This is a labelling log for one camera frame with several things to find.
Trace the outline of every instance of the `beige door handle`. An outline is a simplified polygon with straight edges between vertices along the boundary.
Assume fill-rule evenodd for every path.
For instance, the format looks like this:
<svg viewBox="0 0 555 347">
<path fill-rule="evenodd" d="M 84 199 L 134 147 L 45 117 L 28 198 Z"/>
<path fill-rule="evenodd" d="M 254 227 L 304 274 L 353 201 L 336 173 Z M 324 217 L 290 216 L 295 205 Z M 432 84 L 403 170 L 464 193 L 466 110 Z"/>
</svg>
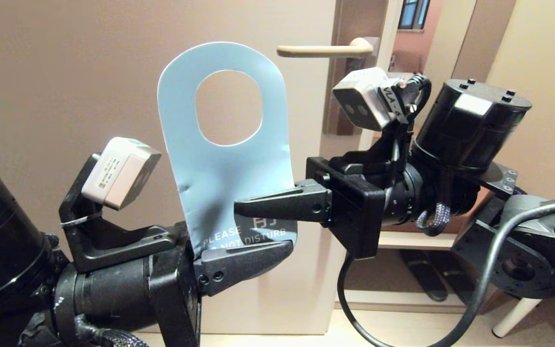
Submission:
<svg viewBox="0 0 555 347">
<path fill-rule="evenodd" d="M 349 46 L 278 46 L 277 54 L 293 58 L 364 58 L 373 50 L 368 40 L 357 37 Z"/>
</svg>

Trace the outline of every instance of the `wall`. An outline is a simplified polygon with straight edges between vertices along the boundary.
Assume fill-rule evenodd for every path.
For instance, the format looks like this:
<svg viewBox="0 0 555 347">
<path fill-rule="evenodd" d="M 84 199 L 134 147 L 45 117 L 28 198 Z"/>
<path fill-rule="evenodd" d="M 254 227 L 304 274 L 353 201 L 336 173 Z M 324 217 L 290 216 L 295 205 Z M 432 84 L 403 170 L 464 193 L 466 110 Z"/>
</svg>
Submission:
<svg viewBox="0 0 555 347">
<path fill-rule="evenodd" d="M 555 1 L 518 0 L 487 82 L 533 103 L 496 160 L 527 192 L 555 198 Z"/>
<path fill-rule="evenodd" d="M 445 0 L 430 0 L 423 32 L 399 30 L 395 37 L 394 51 L 405 51 L 419 56 L 418 72 L 425 69 L 444 2 Z"/>
<path fill-rule="evenodd" d="M 423 70 L 423 73 L 432 80 L 432 93 L 429 103 L 416 119 L 418 127 L 425 122 L 425 117 L 432 109 L 442 83 L 453 74 L 475 4 L 476 0 L 445 0 L 443 4 L 432 40 L 432 48 Z"/>
<path fill-rule="evenodd" d="M 487 80 L 513 7 L 515 0 L 476 2 L 452 79 Z"/>
<path fill-rule="evenodd" d="M 306 158 L 319 152 L 328 61 L 279 58 L 275 47 L 330 44 L 334 8 L 326 0 L 0 0 L 0 177 L 40 230 L 62 237 L 57 209 L 86 158 L 114 136 L 166 154 L 156 103 L 161 71 L 187 48 L 228 40 L 254 47 L 282 71 L 293 173 L 304 178 Z M 200 103 L 234 97 L 222 112 L 257 119 L 249 84 L 239 90 L 239 81 Z M 126 228 L 183 219 L 166 155 L 136 202 L 106 217 Z M 326 331 L 342 250 L 317 224 L 299 231 L 293 255 L 269 274 L 203 300 L 205 332 Z"/>
</svg>

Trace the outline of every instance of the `white table leg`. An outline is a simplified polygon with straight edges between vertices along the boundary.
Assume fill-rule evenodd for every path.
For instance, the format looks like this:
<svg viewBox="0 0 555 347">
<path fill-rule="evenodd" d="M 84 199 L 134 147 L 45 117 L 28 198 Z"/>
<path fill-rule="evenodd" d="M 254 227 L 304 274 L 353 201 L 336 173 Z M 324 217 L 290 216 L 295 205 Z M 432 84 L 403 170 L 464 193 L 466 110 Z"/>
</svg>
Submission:
<svg viewBox="0 0 555 347">
<path fill-rule="evenodd" d="M 505 337 L 511 329 L 513 329 L 520 321 L 531 312 L 539 303 L 541 299 L 528 299 L 522 298 L 517 305 L 509 312 L 491 332 L 499 338 Z"/>
</svg>

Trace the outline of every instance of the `cable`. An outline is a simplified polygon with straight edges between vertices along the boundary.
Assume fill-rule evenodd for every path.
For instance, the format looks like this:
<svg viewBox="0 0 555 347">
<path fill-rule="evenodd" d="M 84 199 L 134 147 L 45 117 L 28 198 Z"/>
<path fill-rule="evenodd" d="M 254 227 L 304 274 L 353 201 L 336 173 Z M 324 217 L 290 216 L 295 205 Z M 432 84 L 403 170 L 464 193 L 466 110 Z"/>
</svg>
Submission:
<svg viewBox="0 0 555 347">
<path fill-rule="evenodd" d="M 148 347 L 145 341 L 141 340 L 131 332 L 120 329 L 100 329 L 89 323 L 84 314 L 74 318 L 77 336 L 81 341 L 92 341 L 101 347 Z"/>
<path fill-rule="evenodd" d="M 393 189 L 395 186 L 395 176 L 397 176 L 396 172 L 396 163 L 399 160 L 399 144 L 397 140 L 394 140 L 393 149 L 391 151 L 391 169 L 390 169 L 390 178 L 388 188 L 385 191 L 385 209 L 387 211 L 387 207 L 389 206 L 389 202 L 391 201 L 391 196 L 393 195 Z"/>
<path fill-rule="evenodd" d="M 432 81 L 427 76 L 420 74 L 410 77 L 410 81 L 417 83 L 419 85 L 419 90 L 421 90 L 421 96 L 419 96 L 419 100 L 416 104 L 417 109 L 408 116 L 409 122 L 412 123 L 415 117 L 417 117 L 421 110 L 423 110 L 423 107 L 425 107 L 425 104 L 427 104 L 427 101 L 432 94 Z"/>
<path fill-rule="evenodd" d="M 513 195 L 527 195 L 528 193 L 526 193 L 526 191 L 524 191 L 523 189 L 521 189 L 518 186 L 513 187 Z"/>
<path fill-rule="evenodd" d="M 434 237 L 440 235 L 451 221 L 451 187 L 453 185 L 453 178 L 453 167 L 442 169 L 438 184 L 438 200 L 436 201 L 434 219 L 430 224 L 427 224 L 427 218 L 429 217 L 429 211 L 427 210 L 423 211 L 417 219 L 417 227 L 423 230 L 423 233 L 427 236 Z"/>
<path fill-rule="evenodd" d="M 440 341 L 430 345 L 429 347 L 452 346 L 462 337 L 466 330 L 468 330 L 472 321 L 476 317 L 478 309 L 481 307 L 481 304 L 484 301 L 485 291 L 487 290 L 487 286 L 489 285 L 491 273 L 494 269 L 494 266 L 496 265 L 496 258 L 500 254 L 502 244 L 504 240 L 506 240 L 509 236 L 509 233 L 511 233 L 511 231 L 516 226 L 526 222 L 527 220 L 541 218 L 554 213 L 555 203 L 536 207 L 534 209 L 516 214 L 513 218 L 509 219 L 506 224 L 504 224 L 504 226 L 500 228 L 500 230 L 498 230 L 498 232 L 494 236 L 494 239 L 491 240 L 491 246 L 489 247 L 489 252 L 487 254 L 487 259 L 485 260 L 482 274 L 478 279 L 478 284 L 476 284 L 476 288 L 472 294 L 472 301 L 467 306 L 464 315 L 462 316 L 458 324 L 453 328 L 453 330 L 451 330 L 451 332 L 447 334 L 447 336 L 442 338 Z M 340 304 L 342 305 L 344 314 L 353 325 L 355 330 L 372 345 L 376 347 L 392 347 L 392 345 L 388 345 L 380 340 L 377 340 L 370 333 L 366 332 L 366 330 L 361 327 L 361 324 L 359 324 L 355 316 L 353 316 L 352 311 L 348 307 L 348 302 L 346 301 L 346 296 L 344 294 L 344 280 L 346 279 L 346 273 L 348 272 L 348 268 L 350 268 L 353 260 L 354 259 L 350 254 L 346 256 L 344 265 L 342 265 L 342 269 L 340 270 L 340 275 L 337 278 L 337 296 L 340 299 Z"/>
</svg>

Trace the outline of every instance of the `light blue door hanger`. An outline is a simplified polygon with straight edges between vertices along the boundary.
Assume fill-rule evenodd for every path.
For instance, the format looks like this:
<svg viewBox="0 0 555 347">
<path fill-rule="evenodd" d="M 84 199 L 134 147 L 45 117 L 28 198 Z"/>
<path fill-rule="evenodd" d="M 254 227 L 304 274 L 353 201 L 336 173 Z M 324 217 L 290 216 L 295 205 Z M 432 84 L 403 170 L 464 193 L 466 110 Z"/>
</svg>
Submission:
<svg viewBox="0 0 555 347">
<path fill-rule="evenodd" d="M 212 73 L 253 78 L 263 98 L 260 127 L 235 145 L 200 131 L 196 90 Z M 286 86 L 278 67 L 252 48 L 210 42 L 188 49 L 162 72 L 158 108 L 164 139 L 196 257 L 203 250 L 297 239 L 297 222 L 237 216 L 235 200 L 294 187 L 288 145 Z"/>
</svg>

